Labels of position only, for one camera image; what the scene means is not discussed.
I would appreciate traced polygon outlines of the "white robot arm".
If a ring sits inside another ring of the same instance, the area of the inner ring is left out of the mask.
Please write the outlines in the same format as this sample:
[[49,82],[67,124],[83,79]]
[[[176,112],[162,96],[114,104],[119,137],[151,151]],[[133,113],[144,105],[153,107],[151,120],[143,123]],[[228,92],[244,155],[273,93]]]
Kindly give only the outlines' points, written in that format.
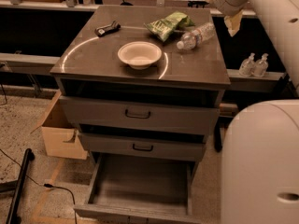
[[[249,2],[299,85],[298,0],[207,0],[234,16]],[[230,123],[221,153],[221,224],[299,224],[299,100],[251,105]]]

